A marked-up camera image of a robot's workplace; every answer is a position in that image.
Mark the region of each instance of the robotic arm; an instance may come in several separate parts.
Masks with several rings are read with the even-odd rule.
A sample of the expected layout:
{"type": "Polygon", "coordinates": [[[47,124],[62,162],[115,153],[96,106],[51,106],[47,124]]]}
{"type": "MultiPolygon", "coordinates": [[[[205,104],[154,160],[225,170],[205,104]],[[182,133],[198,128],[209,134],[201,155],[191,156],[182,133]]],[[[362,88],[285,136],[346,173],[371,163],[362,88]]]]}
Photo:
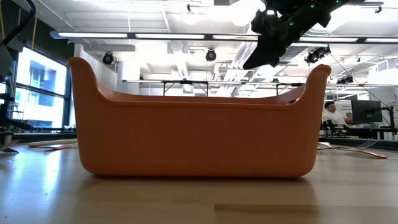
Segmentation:
{"type": "Polygon", "coordinates": [[[286,48],[298,41],[316,23],[326,27],[330,13],[349,0],[264,0],[266,10],[257,11],[251,22],[259,34],[257,47],[243,65],[252,69],[261,65],[277,66],[286,48]]]}

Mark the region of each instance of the wooden table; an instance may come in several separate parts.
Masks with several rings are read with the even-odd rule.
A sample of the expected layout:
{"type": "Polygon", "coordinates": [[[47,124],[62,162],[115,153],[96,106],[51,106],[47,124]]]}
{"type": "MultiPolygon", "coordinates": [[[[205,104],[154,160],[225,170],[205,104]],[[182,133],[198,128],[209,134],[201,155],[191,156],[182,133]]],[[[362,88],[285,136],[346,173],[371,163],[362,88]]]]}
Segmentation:
{"type": "Polygon", "coordinates": [[[76,149],[15,149],[0,157],[0,223],[398,223],[394,152],[319,151],[295,180],[104,179],[76,149]]]}

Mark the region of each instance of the man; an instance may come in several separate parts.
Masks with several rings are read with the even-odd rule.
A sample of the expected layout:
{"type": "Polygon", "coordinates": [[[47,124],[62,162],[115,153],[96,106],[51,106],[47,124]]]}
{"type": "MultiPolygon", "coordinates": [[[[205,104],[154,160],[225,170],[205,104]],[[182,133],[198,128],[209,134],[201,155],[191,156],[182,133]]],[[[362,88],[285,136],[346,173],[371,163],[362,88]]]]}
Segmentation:
{"type": "Polygon", "coordinates": [[[325,109],[326,111],[322,115],[322,121],[331,120],[333,124],[346,125],[346,121],[344,120],[343,116],[339,112],[336,112],[335,102],[326,102],[325,109]]]}

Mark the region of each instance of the computer monitor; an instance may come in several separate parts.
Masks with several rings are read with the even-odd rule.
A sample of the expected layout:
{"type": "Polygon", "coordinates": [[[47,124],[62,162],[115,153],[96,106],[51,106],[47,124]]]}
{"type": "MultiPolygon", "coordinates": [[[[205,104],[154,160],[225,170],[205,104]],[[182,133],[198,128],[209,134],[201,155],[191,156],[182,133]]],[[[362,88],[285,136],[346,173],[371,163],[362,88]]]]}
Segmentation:
{"type": "Polygon", "coordinates": [[[351,100],[354,123],[383,122],[381,102],[371,100],[351,100]]]}

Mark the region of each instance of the white shirt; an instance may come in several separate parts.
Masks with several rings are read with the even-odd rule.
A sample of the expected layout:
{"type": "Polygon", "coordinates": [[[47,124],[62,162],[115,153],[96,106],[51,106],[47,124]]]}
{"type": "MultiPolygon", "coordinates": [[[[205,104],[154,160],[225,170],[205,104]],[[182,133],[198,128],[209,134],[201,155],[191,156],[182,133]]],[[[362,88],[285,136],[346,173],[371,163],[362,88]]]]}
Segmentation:
{"type": "Polygon", "coordinates": [[[344,120],[343,116],[339,112],[329,112],[326,110],[322,115],[322,121],[331,120],[333,124],[343,124],[346,125],[346,121],[344,120]]]}

